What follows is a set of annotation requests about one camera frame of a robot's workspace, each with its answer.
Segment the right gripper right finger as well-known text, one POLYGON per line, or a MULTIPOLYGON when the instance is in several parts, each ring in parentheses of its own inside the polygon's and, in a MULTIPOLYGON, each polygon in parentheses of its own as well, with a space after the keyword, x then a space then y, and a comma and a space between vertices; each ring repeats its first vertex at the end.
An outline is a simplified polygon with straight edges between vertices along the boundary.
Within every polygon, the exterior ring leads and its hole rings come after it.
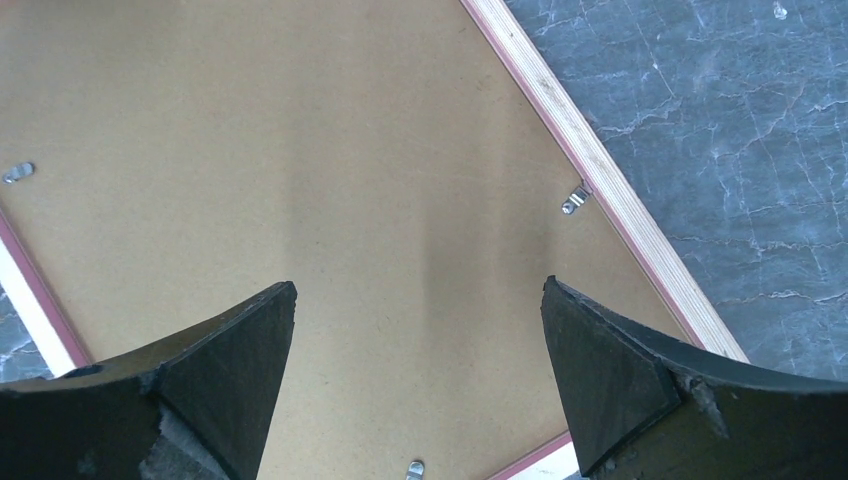
POLYGON ((541 318, 588 479, 843 479, 847 386, 723 357, 549 277, 541 318))

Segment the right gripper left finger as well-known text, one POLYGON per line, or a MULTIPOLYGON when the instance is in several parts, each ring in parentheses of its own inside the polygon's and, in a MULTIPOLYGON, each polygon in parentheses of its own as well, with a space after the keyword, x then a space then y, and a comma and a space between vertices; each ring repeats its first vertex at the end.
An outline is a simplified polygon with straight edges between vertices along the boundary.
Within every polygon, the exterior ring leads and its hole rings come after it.
POLYGON ((253 479, 294 331, 279 282, 229 310, 54 379, 1 387, 5 479, 253 479))

